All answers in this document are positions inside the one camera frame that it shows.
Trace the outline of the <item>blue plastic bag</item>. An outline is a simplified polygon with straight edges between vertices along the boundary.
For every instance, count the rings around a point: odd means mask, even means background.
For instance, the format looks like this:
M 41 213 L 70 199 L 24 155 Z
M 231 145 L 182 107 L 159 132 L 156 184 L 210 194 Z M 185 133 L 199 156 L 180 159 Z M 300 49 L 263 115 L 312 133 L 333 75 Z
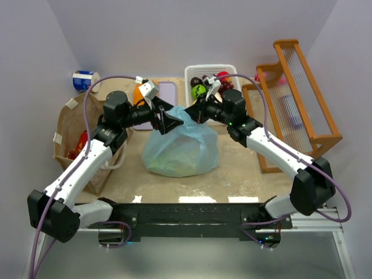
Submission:
M 207 124 L 197 124 L 175 106 L 168 114 L 184 122 L 165 135 L 153 131 L 142 151 L 142 163 L 155 174 L 189 177 L 215 169 L 219 164 L 218 133 Z

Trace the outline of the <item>red snack packet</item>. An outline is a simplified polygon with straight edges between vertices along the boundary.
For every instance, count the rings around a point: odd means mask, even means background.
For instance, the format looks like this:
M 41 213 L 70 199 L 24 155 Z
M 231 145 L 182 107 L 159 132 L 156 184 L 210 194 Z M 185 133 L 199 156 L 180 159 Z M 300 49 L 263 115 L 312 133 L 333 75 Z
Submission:
M 81 133 L 76 147 L 67 154 L 67 158 L 70 160 L 74 160 L 83 150 L 87 141 L 88 141 L 88 133 L 85 130 Z

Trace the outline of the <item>brown paper grocery bag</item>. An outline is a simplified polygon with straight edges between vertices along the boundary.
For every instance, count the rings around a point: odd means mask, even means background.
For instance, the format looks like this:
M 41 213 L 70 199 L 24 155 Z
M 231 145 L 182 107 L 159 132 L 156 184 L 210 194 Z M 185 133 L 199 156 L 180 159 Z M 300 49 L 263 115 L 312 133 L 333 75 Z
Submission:
M 73 160 L 67 158 L 67 154 L 73 150 L 83 131 L 86 130 L 84 121 L 84 94 L 68 101 L 60 111 L 58 125 L 54 136 L 53 158 L 66 170 Z M 85 186 L 84 191 L 94 195 L 100 194 L 111 175 L 112 171 L 118 169 L 124 162 L 127 142 L 125 142 L 113 157 L 108 160 L 94 174 L 93 178 Z

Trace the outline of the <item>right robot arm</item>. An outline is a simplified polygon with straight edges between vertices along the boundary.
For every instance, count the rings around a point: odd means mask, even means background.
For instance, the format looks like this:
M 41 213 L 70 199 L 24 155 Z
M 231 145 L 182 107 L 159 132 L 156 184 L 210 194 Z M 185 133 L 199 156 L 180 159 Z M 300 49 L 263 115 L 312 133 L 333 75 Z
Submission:
M 273 219 L 299 212 L 310 216 L 335 195 L 331 167 L 327 160 L 314 159 L 283 143 L 246 111 L 245 98 L 238 90 L 227 90 L 221 101 L 201 95 L 186 108 L 191 119 L 202 124 L 209 119 L 225 124 L 230 137 L 264 157 L 292 178 L 291 192 L 266 202 L 264 209 Z

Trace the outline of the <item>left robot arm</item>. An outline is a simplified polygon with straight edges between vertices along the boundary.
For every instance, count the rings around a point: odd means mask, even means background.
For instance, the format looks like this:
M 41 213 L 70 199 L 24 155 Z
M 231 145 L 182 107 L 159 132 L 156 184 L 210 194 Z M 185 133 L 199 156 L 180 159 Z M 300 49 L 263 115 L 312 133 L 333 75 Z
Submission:
M 94 174 L 113 157 L 128 137 L 127 129 L 150 122 L 162 135 L 183 124 L 168 114 L 172 105 L 155 96 L 148 103 L 133 106 L 123 91 L 111 92 L 103 104 L 97 127 L 88 133 L 87 143 L 70 166 L 42 192 L 33 190 L 27 198 L 30 224 L 36 234 L 65 243 L 80 228 L 111 218 L 114 202 L 99 199 L 76 205 L 76 199 Z

